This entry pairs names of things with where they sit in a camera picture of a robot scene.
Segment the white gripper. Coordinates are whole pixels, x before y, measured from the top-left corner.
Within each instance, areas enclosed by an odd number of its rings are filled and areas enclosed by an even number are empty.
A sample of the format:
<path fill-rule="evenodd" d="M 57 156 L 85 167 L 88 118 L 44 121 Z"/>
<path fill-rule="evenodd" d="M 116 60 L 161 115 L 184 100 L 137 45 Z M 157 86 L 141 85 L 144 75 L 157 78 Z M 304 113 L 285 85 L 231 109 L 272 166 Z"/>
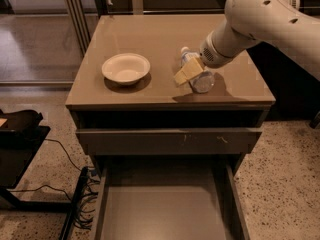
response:
<path fill-rule="evenodd" d="M 214 31 L 201 43 L 199 54 L 201 59 L 199 57 L 189 59 L 175 74 L 174 81 L 178 86 L 185 84 L 203 73 L 205 65 L 209 68 L 220 68 L 231 61 L 230 57 L 222 55 L 215 48 Z"/>

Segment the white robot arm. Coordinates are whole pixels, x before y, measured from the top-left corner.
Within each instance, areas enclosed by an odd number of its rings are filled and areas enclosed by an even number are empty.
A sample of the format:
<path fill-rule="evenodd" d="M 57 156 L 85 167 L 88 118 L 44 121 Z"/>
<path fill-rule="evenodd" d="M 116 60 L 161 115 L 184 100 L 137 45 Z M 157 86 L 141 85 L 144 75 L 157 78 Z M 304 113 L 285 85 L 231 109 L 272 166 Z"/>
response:
<path fill-rule="evenodd" d="M 201 43 L 184 50 L 178 85 L 220 68 L 261 42 L 280 50 L 313 77 L 320 72 L 320 19 L 299 11 L 300 0 L 226 0 L 225 18 Z"/>

